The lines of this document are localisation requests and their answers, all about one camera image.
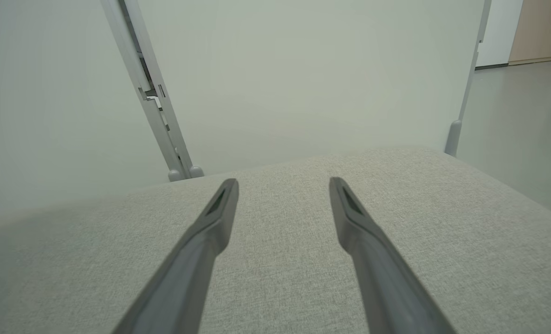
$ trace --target gray floor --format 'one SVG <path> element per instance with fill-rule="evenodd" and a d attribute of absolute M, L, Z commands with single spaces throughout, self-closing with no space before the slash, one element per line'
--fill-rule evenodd
<path fill-rule="evenodd" d="M 551 210 L 551 62 L 476 71 L 457 156 Z"/>

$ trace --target textured fabric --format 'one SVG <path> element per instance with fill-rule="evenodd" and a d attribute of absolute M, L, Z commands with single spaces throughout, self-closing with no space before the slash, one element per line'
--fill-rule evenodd
<path fill-rule="evenodd" d="M 202 333 L 366 333 L 329 177 L 458 332 L 551 332 L 551 212 L 445 154 L 378 149 L 184 180 L 0 221 L 0 333 L 109 333 L 228 177 L 240 198 Z"/>

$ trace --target baseboard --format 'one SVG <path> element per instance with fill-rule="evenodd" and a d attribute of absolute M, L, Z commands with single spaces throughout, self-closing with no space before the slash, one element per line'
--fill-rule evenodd
<path fill-rule="evenodd" d="M 551 57 L 509 61 L 508 65 L 513 66 L 513 65 L 531 64 L 531 63 L 541 63 L 544 61 L 551 61 Z"/>
<path fill-rule="evenodd" d="M 499 68 L 499 67 L 507 67 L 508 63 L 506 64 L 496 64 L 496 65 L 488 65 L 488 66 L 476 66 L 475 70 L 487 70 L 488 68 Z"/>

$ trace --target white wall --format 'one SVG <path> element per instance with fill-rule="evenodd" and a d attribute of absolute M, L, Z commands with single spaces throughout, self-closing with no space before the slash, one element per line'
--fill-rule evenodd
<path fill-rule="evenodd" d="M 0 214 L 167 173 L 99 0 L 0 0 Z"/>
<path fill-rule="evenodd" d="M 193 163 L 444 150 L 483 0 L 139 0 Z"/>
<path fill-rule="evenodd" d="M 508 63 L 522 6 L 523 0 L 492 0 L 484 42 L 478 47 L 475 66 Z"/>

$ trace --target black baseboard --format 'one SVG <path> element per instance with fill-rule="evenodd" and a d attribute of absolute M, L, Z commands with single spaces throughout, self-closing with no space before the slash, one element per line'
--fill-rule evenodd
<path fill-rule="evenodd" d="M 488 68 L 498 68 L 498 67 L 506 67 L 508 66 L 508 63 L 506 64 L 496 64 L 496 65 L 488 65 L 488 66 L 477 66 L 475 70 L 487 70 Z"/>

